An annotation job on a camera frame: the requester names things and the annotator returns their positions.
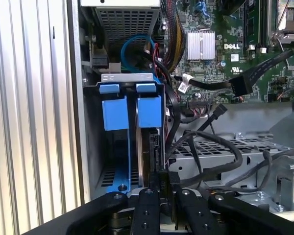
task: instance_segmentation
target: wire bundle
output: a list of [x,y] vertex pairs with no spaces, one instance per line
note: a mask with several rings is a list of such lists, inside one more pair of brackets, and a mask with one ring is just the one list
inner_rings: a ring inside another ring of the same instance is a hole
[[206,180],[209,177],[216,176],[220,173],[232,171],[234,169],[239,168],[242,165],[243,163],[242,154],[240,150],[233,143],[219,136],[211,135],[209,133],[205,133],[202,131],[192,131],[183,135],[168,151],[166,151],[166,162],[169,160],[169,158],[172,156],[175,150],[178,149],[183,144],[183,142],[185,142],[188,138],[192,138],[193,136],[200,136],[207,140],[213,141],[215,143],[223,145],[224,147],[229,148],[230,151],[234,154],[235,159],[231,163],[226,163],[223,165],[219,165],[219,166],[207,169],[201,174],[198,174],[197,176],[194,176],[190,179],[181,180],[181,185],[184,188],[197,184],[201,181]]
[[146,35],[136,35],[136,36],[130,38],[126,43],[124,43],[124,45],[123,45],[123,47],[121,49],[121,62],[122,62],[122,65],[126,69],[128,69],[131,73],[141,73],[142,72],[138,68],[130,65],[128,63],[127,59],[125,58],[126,48],[128,47],[128,45],[130,45],[132,42],[134,42],[137,39],[147,39],[147,40],[149,40],[152,49],[153,50],[155,49],[155,43],[153,42],[153,40],[149,36],[146,36]]
[[163,63],[169,72],[173,72],[184,54],[186,36],[176,9],[176,0],[164,0],[163,4],[164,14],[168,19],[169,26],[168,52],[165,54]]

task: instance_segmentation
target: black cable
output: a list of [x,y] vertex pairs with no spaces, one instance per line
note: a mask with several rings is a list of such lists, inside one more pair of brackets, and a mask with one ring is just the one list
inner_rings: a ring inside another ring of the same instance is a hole
[[174,136],[180,126],[180,120],[181,120],[181,107],[178,103],[178,100],[176,98],[176,95],[174,93],[174,90],[172,87],[170,87],[168,84],[165,85],[165,93],[167,96],[167,100],[171,103],[172,108],[172,116],[173,116],[173,125],[172,128],[167,136],[166,144],[165,144],[165,150],[167,151],[174,140]]
[[195,142],[194,142],[194,139],[193,138],[188,138],[187,139],[187,143],[190,147],[190,150],[191,150],[191,153],[192,153],[192,156],[194,158],[194,161],[197,165],[197,168],[198,168],[198,173],[201,174],[202,173],[202,169],[201,169],[201,164],[200,164],[200,159],[199,159],[199,156],[197,154],[197,150],[196,150],[196,146],[195,146]]
[[[281,54],[270,58],[259,65],[248,69],[239,76],[229,79],[227,81],[217,82],[217,83],[203,83],[196,81],[194,79],[189,80],[189,84],[199,87],[204,90],[220,90],[220,89],[230,89],[232,88],[235,96],[242,96],[245,94],[250,94],[253,92],[252,87],[256,82],[264,75],[269,69],[273,68],[277,64],[285,61],[294,55],[292,50],[286,50]],[[174,76],[178,81],[182,81],[181,76]]]
[[[278,159],[279,157],[281,156],[284,156],[284,155],[287,155],[287,156],[294,156],[294,149],[290,149],[290,150],[286,150],[286,151],[283,151],[283,152],[280,152],[280,153],[276,153],[272,156],[272,160],[276,160]],[[240,181],[243,181],[249,177],[251,177],[252,175],[256,174],[256,172],[258,170],[260,170],[261,168],[263,168],[264,166],[266,166],[268,164],[267,161],[262,161],[261,163],[257,164],[255,167],[253,167],[252,169],[250,169],[248,172],[244,173],[243,175],[240,175],[239,177],[229,181],[228,183],[225,184],[225,186],[232,186]]]
[[210,128],[211,128],[212,134],[215,135],[216,132],[215,132],[214,126],[212,125],[212,122],[209,123],[209,126],[210,126]]
[[166,153],[166,161],[170,158],[170,156],[173,154],[173,152],[179,148],[183,142],[187,139],[190,138],[192,136],[200,136],[203,137],[207,140],[216,142],[218,144],[223,145],[224,147],[227,147],[231,150],[231,152],[234,154],[235,157],[235,161],[232,163],[227,163],[224,165],[219,165],[210,169],[207,169],[206,171],[204,171],[202,174],[199,174],[195,177],[192,177],[190,179],[185,179],[185,180],[181,180],[181,184],[183,187],[189,187],[191,185],[194,185],[200,181],[204,181],[205,179],[211,177],[211,176],[215,176],[224,172],[228,172],[231,170],[234,170],[238,167],[240,167],[243,163],[243,157],[241,152],[239,151],[239,149],[230,141],[227,141],[219,136],[215,136],[212,134],[208,134],[202,131],[193,131],[190,133],[185,134],[184,136],[182,136],[175,144],[174,146],[172,146],[172,148],[170,148],[169,151],[167,151]]
[[213,111],[212,115],[202,124],[198,131],[204,131],[214,120],[217,120],[221,115],[227,111],[227,108],[223,104],[219,104]]
[[[136,54],[142,55],[144,58],[152,62],[152,55],[148,54],[147,52],[137,50],[135,51]],[[156,66],[162,71],[163,75],[165,76],[165,79],[170,87],[172,87],[172,79],[170,76],[170,73],[168,69],[160,62],[159,60],[155,60]]]
[[262,190],[268,183],[269,177],[271,175],[271,169],[272,169],[272,157],[271,154],[268,151],[263,151],[263,156],[265,159],[266,164],[268,165],[268,169],[266,171],[266,174],[264,176],[264,179],[259,187],[257,188],[232,188],[229,186],[220,186],[220,187],[212,187],[210,189],[212,190],[225,190],[225,191],[233,191],[233,192],[246,192],[246,193],[252,193]]
[[[181,76],[174,76],[174,78],[177,80],[177,81],[182,81],[183,78]],[[220,90],[220,89],[229,89],[231,88],[231,80],[226,80],[226,81],[223,81],[223,82],[215,82],[215,83],[204,83],[204,82],[199,82],[199,81],[196,81],[194,79],[191,79],[189,80],[188,82],[190,85],[193,85],[195,87],[199,87],[201,89],[204,89],[204,90]]]
[[201,115],[195,115],[194,117],[186,117],[186,118],[183,118],[181,119],[181,123],[182,124],[190,124],[191,122],[199,119],[201,117]]

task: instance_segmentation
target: green circuit board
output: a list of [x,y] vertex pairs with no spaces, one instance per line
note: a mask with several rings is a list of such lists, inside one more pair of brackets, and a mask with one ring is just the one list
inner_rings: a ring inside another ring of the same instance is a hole
[[[267,53],[260,53],[259,50],[254,52],[246,52],[244,41],[248,43],[258,40],[258,9],[255,7],[249,14],[249,20],[253,20],[253,25],[249,24],[248,32],[246,24],[244,24],[244,6],[232,16],[221,16],[218,13],[216,0],[207,0],[206,8],[209,17],[204,16],[202,12],[195,10],[197,0],[191,0],[190,5],[185,7],[182,0],[177,2],[177,8],[180,20],[184,26],[185,33],[197,32],[200,29],[208,28],[215,32],[216,36],[216,58],[214,60],[191,61],[187,59],[188,45],[186,45],[185,54],[175,70],[176,75],[188,73],[196,80],[212,83],[228,80],[254,67],[269,58],[281,53],[280,47],[268,46]],[[224,49],[224,44],[238,45],[238,47]],[[292,48],[294,45],[286,45],[285,49]],[[270,69],[265,75],[259,79],[253,87],[254,92],[243,97],[244,102],[288,102],[294,101],[294,91],[284,95],[283,99],[277,99],[281,94],[289,89],[294,89],[294,56],[289,58],[287,62],[280,63],[276,67]],[[190,101],[208,100],[214,91],[201,90],[191,86],[188,91],[183,94],[178,92],[181,103]],[[242,99],[233,98],[232,94],[223,94],[216,98],[216,103],[236,103]]]

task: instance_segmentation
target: vent slot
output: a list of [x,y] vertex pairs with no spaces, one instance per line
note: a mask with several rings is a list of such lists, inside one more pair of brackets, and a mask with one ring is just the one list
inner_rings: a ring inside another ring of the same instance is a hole
[[[251,151],[259,151],[262,152],[264,150],[285,150],[283,146],[274,145],[270,142],[271,139],[242,139],[242,140],[232,140],[231,142],[242,152],[248,153]],[[211,155],[224,155],[226,153],[232,154],[230,149],[225,148],[224,146],[210,142],[210,141],[201,141],[195,142],[195,146],[197,149],[197,153],[199,156],[211,156]],[[174,154],[181,154],[184,157],[191,157],[192,153],[187,143],[183,143],[181,147],[179,147]]]
[[[108,168],[104,173],[101,187],[109,187],[113,185],[115,175],[114,168]],[[133,169],[131,173],[131,185],[138,185],[138,169]]]
[[[137,34],[151,35],[159,15],[159,8],[96,9],[98,18],[105,31],[110,47],[121,48],[125,41]],[[143,47],[145,39],[134,42],[136,47]]]

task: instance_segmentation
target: heatsink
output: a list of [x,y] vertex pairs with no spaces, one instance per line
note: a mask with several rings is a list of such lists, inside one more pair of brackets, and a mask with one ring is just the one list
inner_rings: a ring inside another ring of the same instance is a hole
[[215,57],[215,32],[207,30],[187,33],[188,60],[213,60]]

